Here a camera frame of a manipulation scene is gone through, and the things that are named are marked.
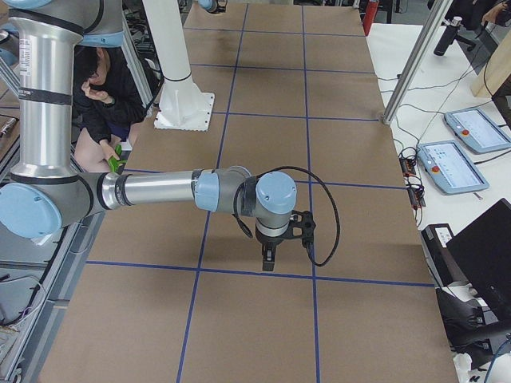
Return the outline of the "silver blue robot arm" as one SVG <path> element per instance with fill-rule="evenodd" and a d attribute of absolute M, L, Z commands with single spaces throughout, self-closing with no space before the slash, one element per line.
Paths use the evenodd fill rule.
<path fill-rule="evenodd" d="M 32 239 L 100 211 L 141 203 L 193 201 L 198 208 L 255 219 L 263 269 L 293 234 L 296 186 L 287 174 L 246 168 L 118 175 L 80 173 L 70 164 L 76 45 L 123 42 L 119 1 L 11 1 L 19 33 L 20 159 L 1 190 L 1 221 Z"/>
<path fill-rule="evenodd" d="M 227 1 L 221 3 L 219 0 L 198 0 L 199 6 L 210 14 L 222 14 L 226 11 Z"/>

